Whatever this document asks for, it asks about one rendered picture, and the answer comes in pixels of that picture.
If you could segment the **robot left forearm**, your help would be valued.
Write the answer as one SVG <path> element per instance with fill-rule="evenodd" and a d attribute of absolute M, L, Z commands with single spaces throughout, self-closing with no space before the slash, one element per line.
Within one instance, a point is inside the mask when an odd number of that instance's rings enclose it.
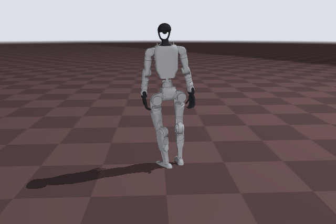
<path fill-rule="evenodd" d="M 147 94 L 147 89 L 148 89 L 148 82 L 149 82 L 149 78 L 145 77 L 145 70 L 142 70 L 142 83 L 141 83 L 141 95 L 143 96 L 143 91 L 146 92 Z"/>

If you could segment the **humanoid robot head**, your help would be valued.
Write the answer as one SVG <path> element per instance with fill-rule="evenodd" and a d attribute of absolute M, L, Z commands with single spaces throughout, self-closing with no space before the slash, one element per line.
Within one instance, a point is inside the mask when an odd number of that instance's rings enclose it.
<path fill-rule="evenodd" d="M 159 38 L 161 39 L 162 43 L 160 44 L 160 46 L 170 46 L 171 44 L 169 43 L 169 36 L 170 36 L 170 32 L 171 32 L 171 27 L 169 24 L 167 23 L 162 23 L 159 25 L 158 27 L 158 35 Z M 162 32 L 163 34 L 166 34 L 167 32 L 169 32 L 167 39 L 162 39 L 160 36 L 160 32 Z"/>

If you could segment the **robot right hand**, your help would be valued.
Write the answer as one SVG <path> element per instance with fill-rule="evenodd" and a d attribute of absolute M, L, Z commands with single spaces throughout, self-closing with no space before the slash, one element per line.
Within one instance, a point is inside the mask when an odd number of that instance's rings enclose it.
<path fill-rule="evenodd" d="M 188 108 L 188 109 L 190 109 L 190 108 L 193 108 L 194 106 L 195 106 L 195 97 L 194 97 L 194 88 L 191 88 L 191 92 L 189 93 L 188 92 L 188 94 L 189 94 L 189 96 L 188 96 L 188 100 L 187 100 L 187 102 L 185 103 L 185 104 L 187 104 L 188 103 L 188 101 L 189 101 L 189 105 L 188 105 L 188 107 L 186 107 L 186 108 Z"/>

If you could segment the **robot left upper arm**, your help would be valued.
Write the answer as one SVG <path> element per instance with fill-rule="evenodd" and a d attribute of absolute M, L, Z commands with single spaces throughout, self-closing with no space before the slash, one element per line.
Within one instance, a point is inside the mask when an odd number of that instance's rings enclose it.
<path fill-rule="evenodd" d="M 145 70 L 145 77 L 149 77 L 151 75 L 151 64 L 152 64 L 152 58 L 151 56 L 154 55 L 155 47 L 147 48 L 145 51 L 144 56 L 144 70 Z"/>

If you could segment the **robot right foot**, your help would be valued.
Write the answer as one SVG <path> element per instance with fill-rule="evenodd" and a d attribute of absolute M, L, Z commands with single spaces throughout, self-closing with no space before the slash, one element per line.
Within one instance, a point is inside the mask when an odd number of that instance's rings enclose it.
<path fill-rule="evenodd" d="M 177 162 L 178 165 L 184 165 L 183 159 L 181 159 L 181 157 L 180 157 L 180 159 L 178 159 L 177 156 L 176 156 L 176 157 L 174 157 L 174 159 L 175 159 L 175 161 Z"/>

